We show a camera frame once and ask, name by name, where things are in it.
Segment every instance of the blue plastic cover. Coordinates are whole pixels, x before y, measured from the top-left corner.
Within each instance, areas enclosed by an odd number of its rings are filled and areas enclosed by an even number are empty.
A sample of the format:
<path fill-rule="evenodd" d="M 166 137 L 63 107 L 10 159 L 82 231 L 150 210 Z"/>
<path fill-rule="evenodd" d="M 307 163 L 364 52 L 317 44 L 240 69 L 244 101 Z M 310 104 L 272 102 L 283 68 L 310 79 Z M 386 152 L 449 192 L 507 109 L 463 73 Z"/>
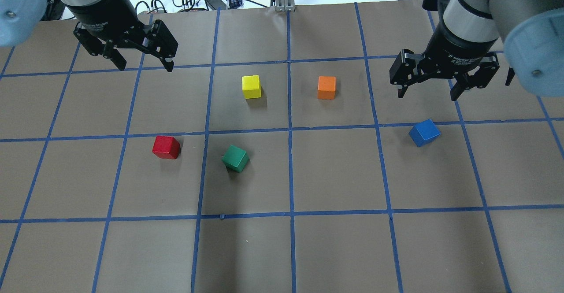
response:
<path fill-rule="evenodd" d="M 528 92 L 564 96 L 564 8 L 519 24 L 504 45 L 509 64 Z"/>
<path fill-rule="evenodd" d="M 0 0 L 0 46 L 27 40 L 46 7 L 47 0 Z"/>

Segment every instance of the blue cube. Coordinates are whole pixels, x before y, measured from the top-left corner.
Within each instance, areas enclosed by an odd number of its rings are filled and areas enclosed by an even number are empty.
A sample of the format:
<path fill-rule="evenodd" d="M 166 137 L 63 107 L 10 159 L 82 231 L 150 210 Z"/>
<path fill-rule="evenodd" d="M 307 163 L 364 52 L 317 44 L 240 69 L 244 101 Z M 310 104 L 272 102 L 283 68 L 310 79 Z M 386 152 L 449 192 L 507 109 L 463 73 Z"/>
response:
<path fill-rule="evenodd" d="M 411 131 L 409 131 L 409 135 L 411 139 L 413 139 L 413 142 L 415 142 L 418 147 L 421 147 L 433 142 L 433 140 L 441 135 L 441 132 L 431 119 L 427 119 L 424 122 L 416 124 Z"/>

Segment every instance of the orange cube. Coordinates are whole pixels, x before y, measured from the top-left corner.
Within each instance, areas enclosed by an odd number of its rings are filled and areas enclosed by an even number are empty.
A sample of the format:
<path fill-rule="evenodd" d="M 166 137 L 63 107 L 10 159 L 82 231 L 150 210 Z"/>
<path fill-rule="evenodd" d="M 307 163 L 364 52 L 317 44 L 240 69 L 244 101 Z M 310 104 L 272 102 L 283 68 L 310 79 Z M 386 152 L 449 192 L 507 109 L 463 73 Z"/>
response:
<path fill-rule="evenodd" d="M 319 76 L 318 100 L 334 100 L 337 92 L 337 78 L 334 76 Z"/>

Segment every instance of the toy block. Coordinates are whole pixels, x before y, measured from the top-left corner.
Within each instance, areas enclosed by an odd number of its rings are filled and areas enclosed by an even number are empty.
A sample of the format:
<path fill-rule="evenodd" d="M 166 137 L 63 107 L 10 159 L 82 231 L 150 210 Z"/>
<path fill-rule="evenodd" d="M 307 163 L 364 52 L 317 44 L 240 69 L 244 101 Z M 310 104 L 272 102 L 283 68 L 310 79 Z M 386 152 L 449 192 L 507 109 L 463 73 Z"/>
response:
<path fill-rule="evenodd" d="M 161 159 L 174 160 L 180 154 L 180 144 L 173 137 L 157 136 L 153 144 L 153 154 Z"/>
<path fill-rule="evenodd" d="M 243 96 L 245 96 L 245 99 L 260 98 L 261 95 L 258 75 L 243 76 Z"/>
<path fill-rule="evenodd" d="M 334 76 L 319 76 L 318 100 L 334 100 L 337 92 L 337 78 Z"/>
<path fill-rule="evenodd" d="M 425 120 L 424 122 L 420 122 L 416 124 L 411 131 L 409 131 L 409 135 L 415 145 L 418 147 L 424 146 L 425 144 L 433 142 L 438 136 L 441 135 L 441 132 L 435 126 L 431 119 Z"/>
<path fill-rule="evenodd" d="M 241 173 L 246 163 L 249 161 L 249 156 L 246 154 L 245 150 L 231 145 L 221 160 L 226 167 Z"/>

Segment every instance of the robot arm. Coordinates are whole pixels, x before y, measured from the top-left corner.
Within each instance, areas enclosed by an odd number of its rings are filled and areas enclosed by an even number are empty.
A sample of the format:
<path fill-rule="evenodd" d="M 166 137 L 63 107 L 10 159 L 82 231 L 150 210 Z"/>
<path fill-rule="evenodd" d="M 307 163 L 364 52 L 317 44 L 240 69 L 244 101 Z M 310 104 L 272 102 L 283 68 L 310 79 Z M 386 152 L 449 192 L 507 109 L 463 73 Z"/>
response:
<path fill-rule="evenodd" d="M 423 8 L 438 11 L 439 24 L 423 54 L 404 49 L 393 63 L 390 83 L 400 98 L 430 78 L 456 80 L 451 100 L 485 88 L 499 69 L 489 49 L 500 36 L 526 90 L 564 96 L 564 0 L 423 0 Z M 474 68 L 479 69 L 470 75 Z"/>
<path fill-rule="evenodd" d="M 0 0 L 0 10 L 7 9 L 0 21 L 0 46 L 26 40 L 45 11 L 45 1 Z M 79 20 L 74 35 L 92 56 L 102 55 L 124 70 L 126 61 L 117 49 L 136 48 L 173 70 L 178 42 L 163 21 L 149 26 L 140 22 L 129 0 L 61 1 Z"/>

